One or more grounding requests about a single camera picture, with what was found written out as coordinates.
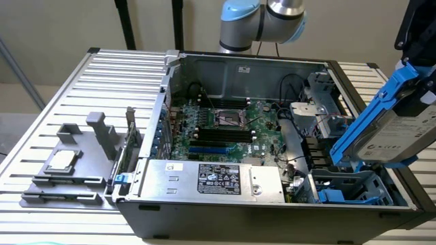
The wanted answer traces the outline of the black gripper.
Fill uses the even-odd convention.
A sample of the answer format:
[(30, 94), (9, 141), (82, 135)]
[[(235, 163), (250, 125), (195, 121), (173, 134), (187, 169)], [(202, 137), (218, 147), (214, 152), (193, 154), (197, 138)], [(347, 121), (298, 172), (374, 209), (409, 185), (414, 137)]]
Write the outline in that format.
[(415, 117), (429, 107), (422, 97), (435, 93), (435, 1), (410, 1), (395, 49), (402, 51), (402, 65), (411, 65), (419, 75), (401, 89), (394, 111), (399, 116)]

